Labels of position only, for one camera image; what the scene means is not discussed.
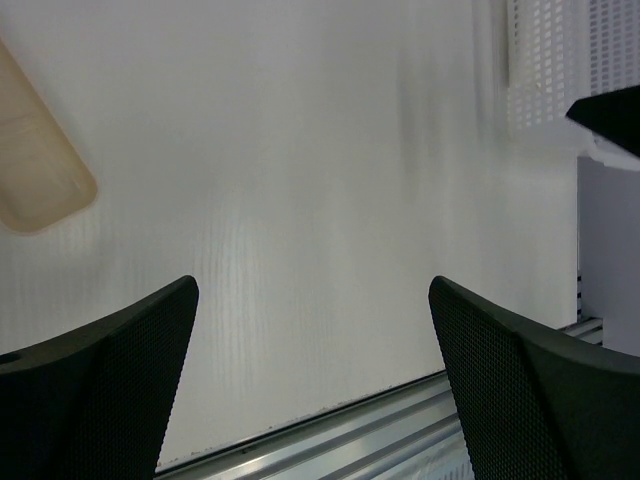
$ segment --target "black object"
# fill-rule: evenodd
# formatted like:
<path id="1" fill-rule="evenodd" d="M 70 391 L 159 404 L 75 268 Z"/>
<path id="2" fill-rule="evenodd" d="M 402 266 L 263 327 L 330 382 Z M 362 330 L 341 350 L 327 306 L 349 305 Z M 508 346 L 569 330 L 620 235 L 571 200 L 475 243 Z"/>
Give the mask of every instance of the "black object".
<path id="1" fill-rule="evenodd" d="M 640 479 L 640 359 L 437 277 L 433 321 L 476 480 Z"/>
<path id="2" fill-rule="evenodd" d="M 567 118 L 640 157 L 640 86 L 576 101 Z"/>
<path id="3" fill-rule="evenodd" d="M 197 303 L 184 277 L 0 356 L 0 479 L 152 478 Z"/>

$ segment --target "beige light cover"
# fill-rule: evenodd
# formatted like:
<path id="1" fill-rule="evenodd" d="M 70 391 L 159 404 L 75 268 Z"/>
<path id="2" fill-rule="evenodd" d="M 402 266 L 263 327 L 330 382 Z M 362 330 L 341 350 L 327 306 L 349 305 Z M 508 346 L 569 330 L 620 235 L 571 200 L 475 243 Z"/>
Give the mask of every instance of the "beige light cover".
<path id="1" fill-rule="evenodd" d="M 0 221 L 35 233 L 96 193 L 91 172 L 0 41 Z"/>

